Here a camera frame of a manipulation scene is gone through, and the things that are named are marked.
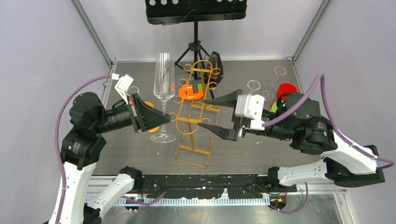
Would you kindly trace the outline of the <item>gold wire wine glass rack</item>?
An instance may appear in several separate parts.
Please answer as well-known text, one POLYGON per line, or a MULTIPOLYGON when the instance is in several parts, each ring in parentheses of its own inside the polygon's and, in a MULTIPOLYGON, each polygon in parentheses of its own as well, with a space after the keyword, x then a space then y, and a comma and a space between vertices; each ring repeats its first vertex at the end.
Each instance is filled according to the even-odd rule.
POLYGON ((207 105, 203 103, 203 100, 207 98, 207 95, 210 94, 210 91, 215 90, 217 87, 217 84, 210 82, 210 74, 214 72, 214 69, 209 69, 209 64, 209 60, 199 60, 194 64, 186 64, 188 68, 184 68, 184 71, 188 72, 190 75, 192 75, 194 72, 197 72, 200 75, 200 78, 197 80, 192 79, 192 77, 188 79, 182 78, 179 82, 180 87, 189 84, 202 84, 204 96, 199 100, 188 101, 182 99, 177 92, 177 97, 180 98, 180 100, 174 101, 174 103, 179 105, 179 110, 177 113, 174 113, 175 119, 173 121, 175 122, 176 130, 182 135, 182 138, 179 141, 176 149, 175 159, 178 162, 183 162, 201 168, 207 168, 209 165, 214 136, 212 135, 210 137, 208 149, 198 148, 198 140, 193 136, 194 133, 196 133, 199 129, 197 123, 201 123, 203 121, 209 122, 210 119, 205 117, 204 113, 214 112, 216 115, 214 124, 217 124, 221 110, 220 106, 207 105), (189 152, 205 155, 206 162, 204 164, 199 164, 179 158, 178 156, 181 150, 187 150, 189 152))

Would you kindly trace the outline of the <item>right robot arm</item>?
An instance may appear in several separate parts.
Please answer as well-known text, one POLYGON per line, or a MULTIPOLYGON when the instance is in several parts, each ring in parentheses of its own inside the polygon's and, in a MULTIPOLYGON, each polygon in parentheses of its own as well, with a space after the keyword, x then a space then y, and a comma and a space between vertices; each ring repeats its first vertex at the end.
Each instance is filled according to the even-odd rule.
POLYGON ((286 115, 303 95, 298 92, 286 95, 275 112, 264 109, 265 98, 261 95, 243 94, 241 90, 216 99, 205 100, 205 104, 233 108, 231 129, 200 123, 224 140, 236 141, 247 133, 290 141, 290 147, 301 153, 319 155, 319 161, 295 167, 271 167, 266 184, 271 191, 305 182, 329 182, 345 188, 356 188, 385 182, 383 169, 375 161, 376 146, 359 146, 341 135, 323 117, 319 102, 305 100, 298 109, 286 115), (276 118, 286 115, 278 123, 265 126, 276 118))

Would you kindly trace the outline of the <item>clear wine glass front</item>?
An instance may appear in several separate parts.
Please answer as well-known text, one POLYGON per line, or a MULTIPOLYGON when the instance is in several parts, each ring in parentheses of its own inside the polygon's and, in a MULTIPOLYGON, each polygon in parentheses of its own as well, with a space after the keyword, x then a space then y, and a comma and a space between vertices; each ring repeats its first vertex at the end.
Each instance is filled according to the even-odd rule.
MULTIPOLYGON (((154 95, 162 102, 162 111, 165 114, 166 103, 175 94, 175 65, 173 56, 169 52, 159 52, 156 56, 154 95)), ((159 143, 169 143, 176 139, 175 135, 166 133, 165 124, 160 133, 151 136, 151 140, 159 143)))

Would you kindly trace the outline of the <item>green silicone wine glass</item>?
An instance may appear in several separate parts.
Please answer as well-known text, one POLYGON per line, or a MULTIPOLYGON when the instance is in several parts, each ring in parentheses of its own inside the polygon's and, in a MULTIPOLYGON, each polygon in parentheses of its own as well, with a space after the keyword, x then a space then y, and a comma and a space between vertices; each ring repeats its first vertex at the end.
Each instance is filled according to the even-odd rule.
POLYGON ((276 102, 274 102, 271 106, 270 106, 270 112, 276 112, 277 111, 277 104, 276 102))

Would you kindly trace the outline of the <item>yellow silicone wine glass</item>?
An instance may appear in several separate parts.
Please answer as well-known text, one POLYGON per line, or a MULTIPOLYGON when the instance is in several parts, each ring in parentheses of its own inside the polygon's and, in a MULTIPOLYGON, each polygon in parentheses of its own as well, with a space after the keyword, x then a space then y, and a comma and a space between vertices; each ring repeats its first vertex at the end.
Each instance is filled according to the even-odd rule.
MULTIPOLYGON (((153 105, 151 102, 149 102, 149 101, 145 101, 145 104, 148 105, 149 107, 154 108, 154 105, 153 105)), ((149 129, 149 130, 147 130, 147 131, 150 132, 150 133, 154 133, 154 132, 156 132, 158 129, 159 129, 159 127, 157 126, 157 127, 151 128, 151 129, 149 129)))

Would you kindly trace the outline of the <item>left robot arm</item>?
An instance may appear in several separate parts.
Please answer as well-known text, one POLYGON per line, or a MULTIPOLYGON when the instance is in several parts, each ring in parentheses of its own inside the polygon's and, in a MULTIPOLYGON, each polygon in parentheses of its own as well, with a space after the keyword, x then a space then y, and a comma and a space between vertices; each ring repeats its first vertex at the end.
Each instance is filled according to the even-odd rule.
POLYGON ((96 197, 86 201, 91 175, 106 144, 104 133, 132 126, 137 133, 170 122, 170 115, 148 106, 138 94, 106 110, 93 92, 74 99, 69 111, 72 129, 60 150, 65 180, 61 182, 51 224, 100 224, 105 214, 127 192, 142 190, 142 172, 126 166, 96 197))

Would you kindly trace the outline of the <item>red silicone wine glass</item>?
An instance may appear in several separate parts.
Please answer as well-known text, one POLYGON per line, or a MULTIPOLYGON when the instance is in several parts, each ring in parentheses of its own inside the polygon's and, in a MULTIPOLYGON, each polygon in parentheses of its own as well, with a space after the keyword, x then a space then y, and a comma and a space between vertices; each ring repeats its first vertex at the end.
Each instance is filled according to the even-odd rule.
POLYGON ((278 100, 280 98, 281 100, 285 100, 288 95, 294 92, 297 92, 295 85, 291 83, 282 83, 276 91, 276 99, 278 100))

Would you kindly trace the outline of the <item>clear wine glass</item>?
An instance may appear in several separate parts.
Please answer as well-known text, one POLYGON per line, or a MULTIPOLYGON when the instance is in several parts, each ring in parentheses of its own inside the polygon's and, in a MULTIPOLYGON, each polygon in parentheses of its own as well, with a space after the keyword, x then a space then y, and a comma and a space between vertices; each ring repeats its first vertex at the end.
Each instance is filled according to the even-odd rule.
POLYGON ((132 96, 134 94, 138 94, 139 93, 139 88, 137 86, 129 86, 127 89, 127 96, 132 96))
POLYGON ((257 80, 249 80, 247 83, 247 94, 256 95, 260 90, 261 84, 257 80))
MULTIPOLYGON (((175 94, 175 65, 173 56, 169 52, 159 52, 156 56, 154 95, 162 102, 162 111, 165 114, 166 103, 175 94)), ((160 133, 151 136, 151 140, 159 143, 169 143, 176 139, 175 135, 166 133, 165 124, 160 133)))

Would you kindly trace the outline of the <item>clear tall flute glass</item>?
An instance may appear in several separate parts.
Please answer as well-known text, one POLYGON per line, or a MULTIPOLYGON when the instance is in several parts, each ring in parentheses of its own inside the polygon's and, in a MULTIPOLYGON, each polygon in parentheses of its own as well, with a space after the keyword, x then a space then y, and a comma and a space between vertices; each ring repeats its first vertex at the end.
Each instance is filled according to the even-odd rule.
POLYGON ((275 98, 276 90, 282 83, 282 79, 286 73, 287 70, 283 66, 276 66, 272 73, 269 73, 265 89, 262 92, 262 96, 266 101, 272 101, 275 98))

